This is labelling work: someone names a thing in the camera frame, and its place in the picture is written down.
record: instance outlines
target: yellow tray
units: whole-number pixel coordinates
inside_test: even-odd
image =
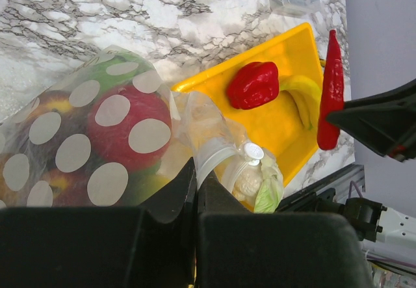
[[[283,173],[284,185],[318,149],[316,129],[304,129],[293,98],[287,92],[270,103],[248,111],[231,107],[225,94],[236,72],[250,62],[272,61],[279,77],[306,75],[322,87],[322,69],[313,31],[303,23],[215,67],[176,84],[172,90],[207,94],[225,117],[242,123],[248,137],[270,150]]]

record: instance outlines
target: banana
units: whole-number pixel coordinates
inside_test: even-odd
[[[306,103],[304,96],[301,95],[301,93],[294,91],[294,90],[290,91],[289,93],[293,97],[293,100],[296,103],[296,106],[298,107],[299,117],[304,127],[306,129],[311,129],[312,128],[311,117],[310,117],[308,105]]]
[[[288,91],[293,97],[305,128],[317,127],[322,95],[319,85],[304,75],[292,75],[280,79],[279,87],[281,91]]]

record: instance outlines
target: marble surface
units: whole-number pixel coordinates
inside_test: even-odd
[[[336,29],[350,99],[345,0],[322,0],[320,12],[281,16],[268,0],[0,0],[0,120],[22,108],[83,61],[111,44],[154,63],[169,84],[308,21],[321,57]],[[342,135],[318,151],[286,188],[290,194],[354,161]]]

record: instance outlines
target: chili pepper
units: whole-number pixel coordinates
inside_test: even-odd
[[[336,147],[340,129],[326,121],[330,112],[344,109],[344,73],[341,60],[341,49],[335,30],[330,31],[330,41],[326,54],[324,82],[318,122],[318,145],[322,150],[332,150]]]
[[[279,94],[278,67],[273,62],[251,62],[241,68],[229,84],[227,97],[236,109],[252,109]]]

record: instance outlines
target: red chili pepper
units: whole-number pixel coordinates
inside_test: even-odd
[[[275,99],[279,94],[278,67],[273,62],[251,62],[241,68],[226,94],[236,109],[252,109]]]
[[[332,111],[344,109],[344,72],[341,60],[341,49],[335,36],[335,30],[330,31],[330,41],[326,54],[324,82],[318,123],[318,145],[322,150],[332,150],[336,147],[340,129],[326,121]]]

